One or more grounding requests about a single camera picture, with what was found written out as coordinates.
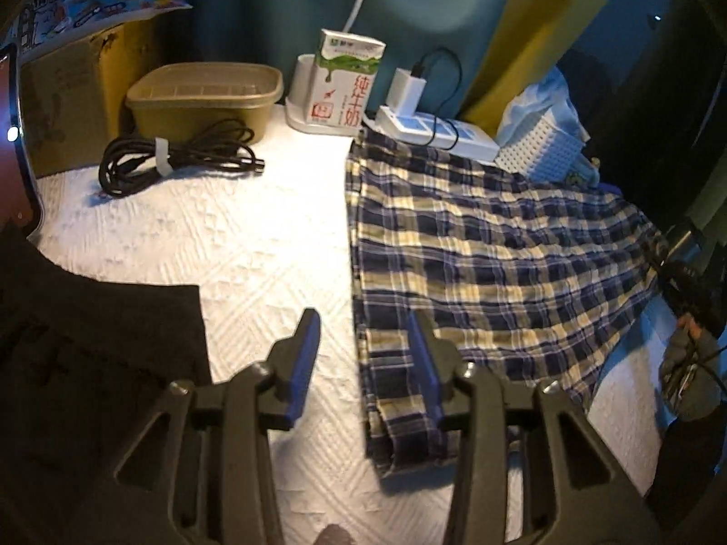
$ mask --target tan plastic box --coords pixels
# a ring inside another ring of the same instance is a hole
[[[239,118],[263,138],[270,109],[283,95],[274,67],[249,63],[179,63],[155,69],[126,94],[145,138],[182,143],[225,118]]]

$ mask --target plastic container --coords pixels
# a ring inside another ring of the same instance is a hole
[[[518,125],[495,159],[498,168],[527,176],[533,182],[562,182],[585,142],[534,112]]]
[[[126,94],[145,138],[188,141],[225,118],[239,118],[261,140],[270,109],[283,95],[274,67],[249,63],[179,63],[147,74]]]

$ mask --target blue plaid fabric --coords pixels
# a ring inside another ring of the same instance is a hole
[[[652,297],[659,235],[613,194],[529,182],[365,131],[347,161],[354,324],[368,453],[381,475],[457,455],[426,416],[406,317],[424,309],[466,360],[558,380],[587,407]]]

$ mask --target white textured mattress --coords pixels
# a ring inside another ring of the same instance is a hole
[[[359,545],[440,544],[451,470],[382,486],[364,454],[344,204],[349,147],[349,138],[297,133],[275,107],[255,147],[267,163],[260,177],[196,173],[123,200],[97,196],[93,168],[43,178],[39,247],[99,280],[200,285],[216,381],[262,359],[304,307],[315,307],[323,329],[304,415],[293,432],[271,440],[287,542],[310,545],[336,523]],[[661,444],[653,382],[673,329],[671,312],[655,299],[609,363],[590,411],[642,493]],[[516,486],[516,474],[511,479]],[[512,538],[520,527],[517,489],[510,500]]]

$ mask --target black cloth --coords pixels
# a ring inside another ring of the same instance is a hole
[[[646,502],[670,545],[721,545],[727,539],[726,427],[722,403],[707,417],[675,421],[664,436]]]
[[[212,382],[198,287],[98,282],[56,266],[13,226],[0,233],[5,515],[56,535],[162,390],[182,378]]]

